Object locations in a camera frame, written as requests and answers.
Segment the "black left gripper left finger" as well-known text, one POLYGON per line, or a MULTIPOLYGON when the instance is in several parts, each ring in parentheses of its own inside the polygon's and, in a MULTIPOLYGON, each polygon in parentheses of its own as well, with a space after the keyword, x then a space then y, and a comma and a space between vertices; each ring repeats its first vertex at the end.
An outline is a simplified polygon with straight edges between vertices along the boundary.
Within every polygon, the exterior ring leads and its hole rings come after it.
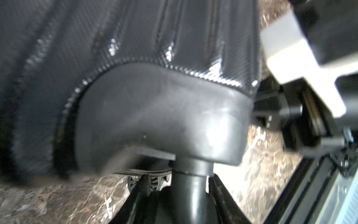
POLYGON ((109 224, 143 223, 142 219, 150 193, 150 177, 143 175, 109 224))

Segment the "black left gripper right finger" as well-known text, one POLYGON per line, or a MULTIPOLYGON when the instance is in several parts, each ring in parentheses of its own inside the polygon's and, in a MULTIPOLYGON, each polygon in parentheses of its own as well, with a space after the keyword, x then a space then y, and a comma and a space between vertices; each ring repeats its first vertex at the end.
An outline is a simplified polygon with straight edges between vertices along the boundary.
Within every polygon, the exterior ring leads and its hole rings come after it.
POLYGON ((250 224, 217 174, 208 179, 208 187, 215 201, 219 224, 250 224))

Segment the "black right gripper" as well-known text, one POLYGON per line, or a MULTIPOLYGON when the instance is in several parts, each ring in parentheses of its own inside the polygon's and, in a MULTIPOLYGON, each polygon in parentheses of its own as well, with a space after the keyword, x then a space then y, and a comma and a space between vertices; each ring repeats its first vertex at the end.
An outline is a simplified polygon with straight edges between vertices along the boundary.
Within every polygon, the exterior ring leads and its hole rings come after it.
POLYGON ((322 157, 346 146, 333 116, 303 79, 283 85, 273 77, 263 80, 251 122, 279 132, 284 150, 304 157, 322 157))

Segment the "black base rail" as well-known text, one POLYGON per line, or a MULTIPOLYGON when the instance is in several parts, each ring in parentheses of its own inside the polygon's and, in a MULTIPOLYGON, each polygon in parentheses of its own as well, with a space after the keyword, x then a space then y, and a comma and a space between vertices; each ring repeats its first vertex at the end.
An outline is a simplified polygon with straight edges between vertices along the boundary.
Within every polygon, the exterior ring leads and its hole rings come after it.
POLYGON ((329 158, 302 159, 266 224, 356 224, 358 173, 344 176, 329 158))

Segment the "black hard-shell suitcase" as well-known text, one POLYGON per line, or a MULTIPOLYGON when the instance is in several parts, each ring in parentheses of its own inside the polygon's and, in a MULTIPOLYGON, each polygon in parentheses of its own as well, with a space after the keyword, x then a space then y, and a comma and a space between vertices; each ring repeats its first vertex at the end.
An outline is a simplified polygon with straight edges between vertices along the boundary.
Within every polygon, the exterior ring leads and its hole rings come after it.
POLYGON ((257 1, 1 1, 1 182, 150 177, 142 224, 218 224, 260 81, 257 1))

